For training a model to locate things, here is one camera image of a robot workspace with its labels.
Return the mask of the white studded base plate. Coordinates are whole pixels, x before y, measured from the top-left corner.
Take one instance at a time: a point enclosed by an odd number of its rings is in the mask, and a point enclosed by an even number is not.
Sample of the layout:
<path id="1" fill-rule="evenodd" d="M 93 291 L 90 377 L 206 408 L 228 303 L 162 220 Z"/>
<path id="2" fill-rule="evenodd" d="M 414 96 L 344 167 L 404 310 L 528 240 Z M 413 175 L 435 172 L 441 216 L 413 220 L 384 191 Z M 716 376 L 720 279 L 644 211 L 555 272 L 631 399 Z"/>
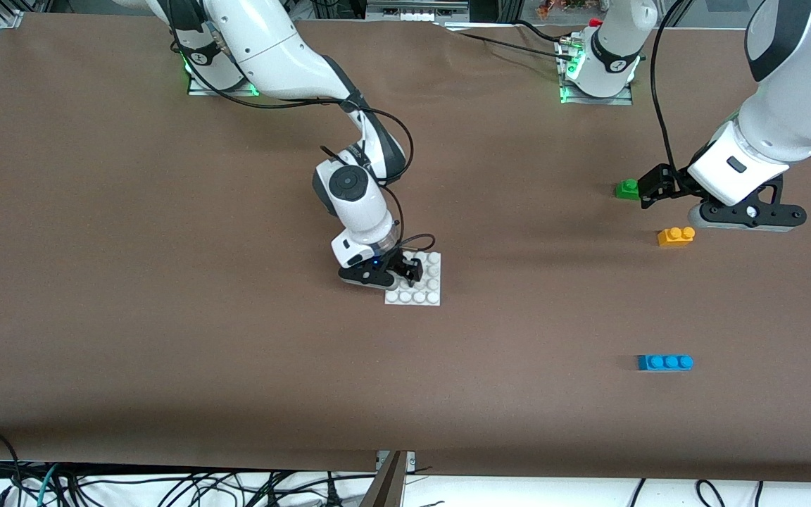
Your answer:
<path id="1" fill-rule="evenodd" d="M 396 284 L 385 293 L 385 304 L 395 306 L 438 307 L 441 304 L 442 257 L 438 251 L 404 251 L 408 262 L 418 260 L 423 269 L 415 282 L 396 274 Z"/>

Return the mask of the blue three-stud block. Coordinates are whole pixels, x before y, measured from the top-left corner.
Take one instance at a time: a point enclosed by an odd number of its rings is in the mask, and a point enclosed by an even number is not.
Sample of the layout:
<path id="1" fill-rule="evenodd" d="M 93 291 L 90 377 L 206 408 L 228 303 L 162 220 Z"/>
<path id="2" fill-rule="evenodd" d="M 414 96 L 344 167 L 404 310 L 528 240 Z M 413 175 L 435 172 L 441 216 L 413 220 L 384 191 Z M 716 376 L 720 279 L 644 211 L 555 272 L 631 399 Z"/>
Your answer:
<path id="1" fill-rule="evenodd" d="M 688 372 L 694 365 L 694 359 L 689 354 L 640 354 L 637 356 L 638 370 L 644 372 Z"/>

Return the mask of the small orange red objects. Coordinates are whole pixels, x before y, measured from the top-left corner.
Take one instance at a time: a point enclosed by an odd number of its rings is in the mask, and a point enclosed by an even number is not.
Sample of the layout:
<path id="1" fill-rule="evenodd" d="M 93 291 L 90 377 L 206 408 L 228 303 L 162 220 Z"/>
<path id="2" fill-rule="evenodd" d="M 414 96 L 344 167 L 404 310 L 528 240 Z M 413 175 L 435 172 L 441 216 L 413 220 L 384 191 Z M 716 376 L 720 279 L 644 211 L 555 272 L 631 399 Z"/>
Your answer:
<path id="1" fill-rule="evenodd" d="M 540 20 L 547 20 L 555 12 L 575 13 L 588 7 L 588 0 L 539 0 L 535 13 Z"/>

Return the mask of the silver metal rack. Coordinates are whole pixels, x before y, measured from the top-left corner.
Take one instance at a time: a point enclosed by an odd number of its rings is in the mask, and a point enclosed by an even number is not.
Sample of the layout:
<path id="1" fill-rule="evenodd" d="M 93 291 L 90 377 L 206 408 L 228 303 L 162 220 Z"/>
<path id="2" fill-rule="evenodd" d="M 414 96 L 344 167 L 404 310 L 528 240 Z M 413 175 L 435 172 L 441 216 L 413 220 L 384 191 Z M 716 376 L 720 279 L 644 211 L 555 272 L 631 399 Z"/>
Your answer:
<path id="1" fill-rule="evenodd" d="M 468 23 L 469 0 L 365 0 L 366 20 Z"/>

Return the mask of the dark metal post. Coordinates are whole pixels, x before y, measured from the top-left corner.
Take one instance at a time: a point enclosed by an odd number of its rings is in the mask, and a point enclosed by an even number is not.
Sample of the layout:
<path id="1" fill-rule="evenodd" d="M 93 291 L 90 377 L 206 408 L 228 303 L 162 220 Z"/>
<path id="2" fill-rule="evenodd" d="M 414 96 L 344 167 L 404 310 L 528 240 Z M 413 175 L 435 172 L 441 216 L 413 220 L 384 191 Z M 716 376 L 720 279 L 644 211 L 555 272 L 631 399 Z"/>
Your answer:
<path id="1" fill-rule="evenodd" d="M 406 451 L 392 451 L 358 507 L 401 507 L 406 485 Z"/>

